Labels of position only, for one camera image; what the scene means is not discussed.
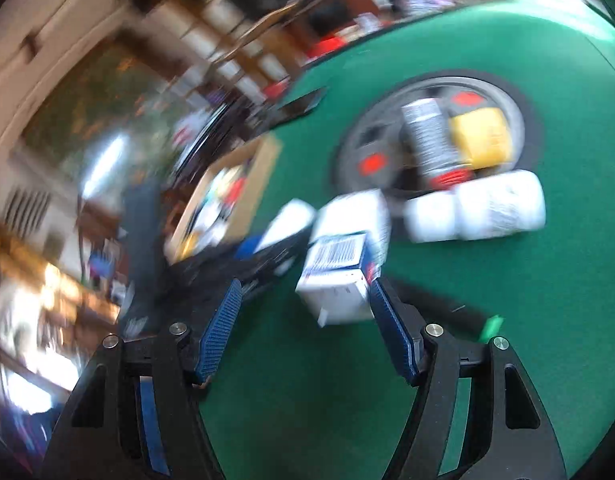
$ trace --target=white plastic bottle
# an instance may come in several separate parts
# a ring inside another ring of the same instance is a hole
[[[517,170],[413,198],[404,219],[417,243],[480,240],[543,228],[545,199],[537,176]]]

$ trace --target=silver screw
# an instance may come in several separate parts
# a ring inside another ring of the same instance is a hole
[[[104,348],[114,348],[119,344],[119,336],[111,334],[104,339]]]
[[[425,332],[430,334],[432,337],[438,337],[443,335],[443,327],[441,325],[437,325],[436,323],[430,323],[425,327]]]
[[[182,322],[176,322],[176,323],[172,323],[170,325],[170,333],[172,335],[181,335],[183,333],[185,333],[185,331],[187,330],[187,325],[185,323]]]
[[[510,343],[505,337],[497,336],[494,338],[494,346],[496,346],[499,350],[507,350],[510,348]]]

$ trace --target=black phone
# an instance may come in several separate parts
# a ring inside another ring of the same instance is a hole
[[[283,105],[274,112],[270,127],[273,128],[307,115],[318,106],[326,92],[327,88],[318,88]]]

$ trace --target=green table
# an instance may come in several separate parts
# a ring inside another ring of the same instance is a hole
[[[288,98],[329,92],[312,115],[276,130],[284,147],[254,227],[294,197],[330,200],[332,152],[355,118],[399,82],[453,68],[503,77],[536,107],[547,226],[475,242],[392,240],[386,272],[505,316],[502,334],[571,475],[615,417],[615,30],[604,18],[574,2],[500,0],[315,66]],[[201,404],[214,449],[230,480],[379,479],[415,390],[395,374],[374,323],[317,327],[294,293],[299,267],[242,310]],[[462,380],[443,471],[458,462],[468,395]]]

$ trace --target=box of items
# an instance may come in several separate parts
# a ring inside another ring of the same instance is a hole
[[[211,164],[166,243],[170,262],[245,237],[280,152],[281,143],[265,134]]]
[[[387,258],[390,220],[378,189],[335,198],[318,214],[296,291],[319,325],[371,319],[371,281]]]

